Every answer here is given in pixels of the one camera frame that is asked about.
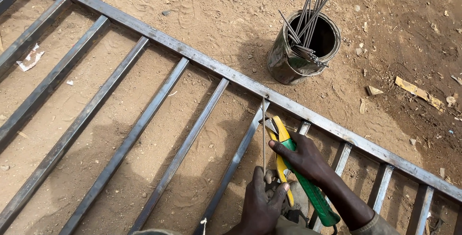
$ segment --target human hand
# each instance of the human hand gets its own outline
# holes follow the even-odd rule
[[[336,175],[335,171],[327,164],[312,139],[292,131],[289,131],[289,135],[297,146],[295,151],[274,140],[268,143],[269,147],[286,159],[297,172],[322,189],[323,183]]]
[[[280,184],[274,196],[268,200],[263,177],[263,168],[255,167],[252,181],[245,189],[241,221],[226,235],[266,235],[276,227],[290,185]]]

